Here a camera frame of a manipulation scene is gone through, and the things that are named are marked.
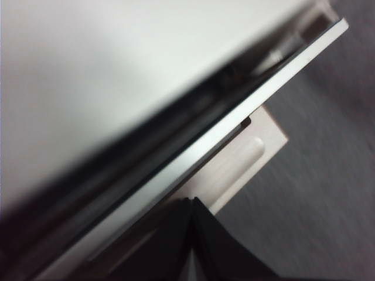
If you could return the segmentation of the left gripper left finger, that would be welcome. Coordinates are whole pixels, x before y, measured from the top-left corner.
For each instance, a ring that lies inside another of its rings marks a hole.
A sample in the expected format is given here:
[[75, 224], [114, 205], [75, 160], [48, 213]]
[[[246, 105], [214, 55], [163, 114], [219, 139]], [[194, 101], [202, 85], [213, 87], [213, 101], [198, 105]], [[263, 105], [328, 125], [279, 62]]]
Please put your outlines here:
[[174, 280], [185, 254], [192, 203], [182, 200], [156, 233], [126, 262], [126, 280]]

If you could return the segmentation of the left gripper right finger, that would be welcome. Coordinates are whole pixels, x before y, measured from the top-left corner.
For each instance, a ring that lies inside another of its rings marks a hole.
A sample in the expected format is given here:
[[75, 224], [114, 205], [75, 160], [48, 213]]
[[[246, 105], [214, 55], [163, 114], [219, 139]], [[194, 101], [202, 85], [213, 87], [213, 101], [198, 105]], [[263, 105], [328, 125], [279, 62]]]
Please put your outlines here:
[[275, 280], [279, 276], [242, 246], [209, 209], [193, 199], [195, 247], [208, 280]]

